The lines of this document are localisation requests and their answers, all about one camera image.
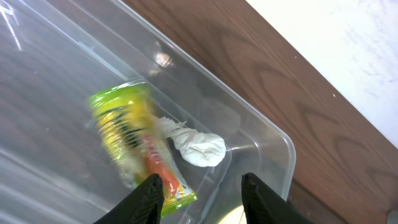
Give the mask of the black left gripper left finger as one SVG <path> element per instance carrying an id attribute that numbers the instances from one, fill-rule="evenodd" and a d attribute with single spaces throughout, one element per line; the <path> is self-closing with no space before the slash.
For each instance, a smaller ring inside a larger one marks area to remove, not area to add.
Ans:
<path id="1" fill-rule="evenodd" d="M 160 175 L 151 174 L 94 224 L 159 224 L 163 189 Z"/>

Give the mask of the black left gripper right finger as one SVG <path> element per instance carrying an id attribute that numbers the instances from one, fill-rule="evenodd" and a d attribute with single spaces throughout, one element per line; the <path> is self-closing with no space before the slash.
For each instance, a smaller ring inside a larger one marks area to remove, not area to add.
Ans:
<path id="1" fill-rule="evenodd" d="M 252 172 L 242 176 L 241 198 L 247 224 L 313 224 Z"/>

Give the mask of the yellow plate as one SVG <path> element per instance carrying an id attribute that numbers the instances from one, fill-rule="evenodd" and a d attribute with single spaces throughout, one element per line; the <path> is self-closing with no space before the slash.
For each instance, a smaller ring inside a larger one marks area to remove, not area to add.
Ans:
<path id="1" fill-rule="evenodd" d="M 221 218 L 218 224 L 246 224 L 246 214 L 242 205 L 234 208 Z"/>

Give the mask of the white tissue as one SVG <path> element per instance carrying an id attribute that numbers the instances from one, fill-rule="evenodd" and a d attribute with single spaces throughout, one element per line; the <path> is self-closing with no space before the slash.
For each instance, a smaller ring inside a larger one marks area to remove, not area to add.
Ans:
<path id="1" fill-rule="evenodd" d="M 154 116 L 154 121 L 163 136 L 173 141 L 188 163 L 198 167 L 215 167 L 224 159 L 226 144 L 219 135 L 186 128 L 185 122 L 176 123 L 165 116 Z"/>

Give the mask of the green snack wrapper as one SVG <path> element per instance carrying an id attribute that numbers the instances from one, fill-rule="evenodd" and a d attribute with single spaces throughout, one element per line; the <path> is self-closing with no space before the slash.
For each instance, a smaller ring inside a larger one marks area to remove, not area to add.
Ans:
<path id="1" fill-rule="evenodd" d="M 155 122 L 152 93 L 140 80 L 102 90 L 89 99 L 98 133 L 124 185 L 132 190 L 151 174 L 162 179 L 166 216 L 197 200 Z"/>

